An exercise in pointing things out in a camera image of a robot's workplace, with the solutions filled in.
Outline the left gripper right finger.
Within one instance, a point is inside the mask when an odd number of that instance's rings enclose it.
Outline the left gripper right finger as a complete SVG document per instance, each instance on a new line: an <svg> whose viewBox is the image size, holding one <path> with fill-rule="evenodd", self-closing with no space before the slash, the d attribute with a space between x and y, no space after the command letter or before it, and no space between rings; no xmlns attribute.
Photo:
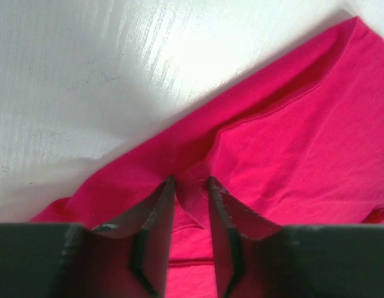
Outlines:
<svg viewBox="0 0 384 298"><path fill-rule="evenodd" d="M384 297L384 225L286 225L207 181L219 297Z"/></svg>

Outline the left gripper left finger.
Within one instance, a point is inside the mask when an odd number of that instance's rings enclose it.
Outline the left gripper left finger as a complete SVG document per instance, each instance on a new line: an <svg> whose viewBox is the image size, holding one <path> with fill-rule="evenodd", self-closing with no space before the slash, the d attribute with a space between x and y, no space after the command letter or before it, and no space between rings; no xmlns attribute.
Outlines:
<svg viewBox="0 0 384 298"><path fill-rule="evenodd" d="M0 223L0 297L163 297L175 179L88 230Z"/></svg>

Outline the magenta pink t shirt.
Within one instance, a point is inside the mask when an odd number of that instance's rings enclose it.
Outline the magenta pink t shirt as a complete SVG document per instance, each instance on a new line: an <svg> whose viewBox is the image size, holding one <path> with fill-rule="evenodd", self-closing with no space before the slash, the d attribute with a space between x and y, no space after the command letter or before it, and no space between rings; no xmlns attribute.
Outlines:
<svg viewBox="0 0 384 298"><path fill-rule="evenodd" d="M96 227L176 179L167 297L215 297L206 181L280 225L384 222L384 40L329 28L88 178L35 222Z"/></svg>

